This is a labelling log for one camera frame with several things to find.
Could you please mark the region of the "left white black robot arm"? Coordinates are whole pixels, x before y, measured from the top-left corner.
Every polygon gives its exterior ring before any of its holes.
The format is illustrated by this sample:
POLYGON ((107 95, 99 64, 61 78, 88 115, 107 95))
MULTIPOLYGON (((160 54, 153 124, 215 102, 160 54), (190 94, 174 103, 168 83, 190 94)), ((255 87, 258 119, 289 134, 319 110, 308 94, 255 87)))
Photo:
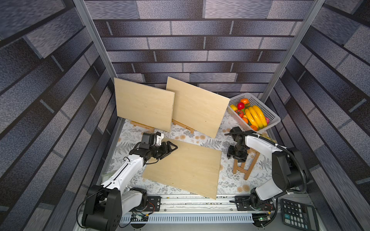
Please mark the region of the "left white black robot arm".
POLYGON ((114 231, 120 227, 122 216, 133 209, 143 210, 147 205, 147 191, 141 188, 122 193, 135 174, 149 164, 177 150, 171 141, 163 141, 164 134, 144 133, 142 140, 129 152, 123 165, 105 182, 89 188, 83 200, 83 214, 77 215, 77 224, 82 229, 114 231))

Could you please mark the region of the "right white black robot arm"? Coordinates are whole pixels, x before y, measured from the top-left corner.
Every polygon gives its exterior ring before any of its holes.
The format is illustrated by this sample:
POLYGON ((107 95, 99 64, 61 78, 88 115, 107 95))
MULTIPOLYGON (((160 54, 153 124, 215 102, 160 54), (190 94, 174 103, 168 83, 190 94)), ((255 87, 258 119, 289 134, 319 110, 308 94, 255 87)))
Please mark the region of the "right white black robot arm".
POLYGON ((295 148, 281 146, 255 131, 242 131, 234 127, 225 136, 231 136, 235 145, 227 151, 227 158, 238 162, 246 161, 247 151, 253 149, 272 162, 272 178, 253 188, 247 199, 234 199, 232 203, 243 204, 258 210, 265 204, 288 193, 304 194, 309 177, 301 152, 295 148))

